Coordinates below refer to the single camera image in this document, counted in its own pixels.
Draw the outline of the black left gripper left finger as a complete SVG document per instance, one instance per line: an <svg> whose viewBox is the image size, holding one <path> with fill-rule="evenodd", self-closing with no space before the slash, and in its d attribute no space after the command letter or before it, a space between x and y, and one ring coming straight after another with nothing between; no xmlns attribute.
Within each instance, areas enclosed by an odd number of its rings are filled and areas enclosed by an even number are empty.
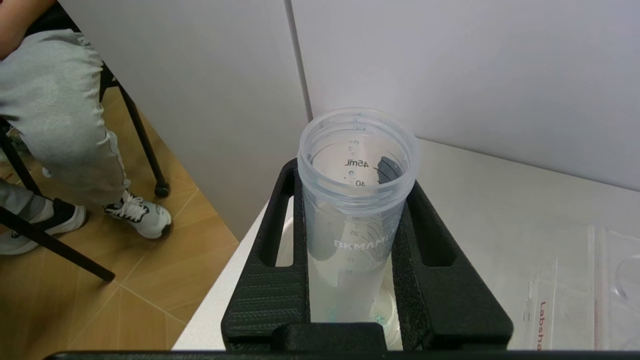
<svg viewBox="0 0 640 360"><path fill-rule="evenodd" d="M288 202L293 210L292 264L276 266ZM227 351L267 351L281 326L310 322L307 226L298 162L282 167L249 255L221 321Z"/></svg>

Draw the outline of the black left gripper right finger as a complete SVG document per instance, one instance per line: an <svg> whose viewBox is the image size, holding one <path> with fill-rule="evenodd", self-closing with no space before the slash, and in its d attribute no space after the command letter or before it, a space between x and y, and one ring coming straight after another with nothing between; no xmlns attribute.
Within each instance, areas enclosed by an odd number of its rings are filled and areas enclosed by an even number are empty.
<svg viewBox="0 0 640 360"><path fill-rule="evenodd" d="M403 350L507 349L512 320L419 183L402 208L391 272Z"/></svg>

